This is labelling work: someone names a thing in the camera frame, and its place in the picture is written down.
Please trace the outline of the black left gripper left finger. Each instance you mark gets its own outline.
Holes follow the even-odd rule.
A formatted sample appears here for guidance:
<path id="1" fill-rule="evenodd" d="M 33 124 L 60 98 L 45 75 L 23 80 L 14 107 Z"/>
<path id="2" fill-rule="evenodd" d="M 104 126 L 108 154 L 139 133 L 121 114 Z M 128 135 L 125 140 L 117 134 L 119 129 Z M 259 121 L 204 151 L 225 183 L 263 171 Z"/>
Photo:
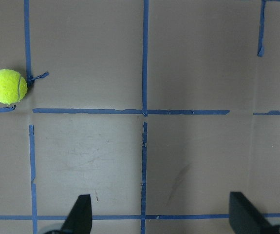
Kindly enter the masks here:
<path id="1" fill-rule="evenodd" d="M 89 234 L 92 230 L 92 204 L 90 195 L 80 195 L 63 223 L 62 234 Z"/>

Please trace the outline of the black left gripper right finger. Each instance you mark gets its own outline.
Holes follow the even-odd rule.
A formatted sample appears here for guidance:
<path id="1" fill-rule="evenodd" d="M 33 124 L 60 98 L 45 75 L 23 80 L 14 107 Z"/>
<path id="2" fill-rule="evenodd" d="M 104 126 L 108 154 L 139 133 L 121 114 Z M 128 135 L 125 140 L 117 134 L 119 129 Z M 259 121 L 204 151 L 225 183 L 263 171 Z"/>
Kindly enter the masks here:
<path id="1" fill-rule="evenodd" d="M 230 192 L 229 223 L 236 234 L 279 233 L 241 192 Z"/>

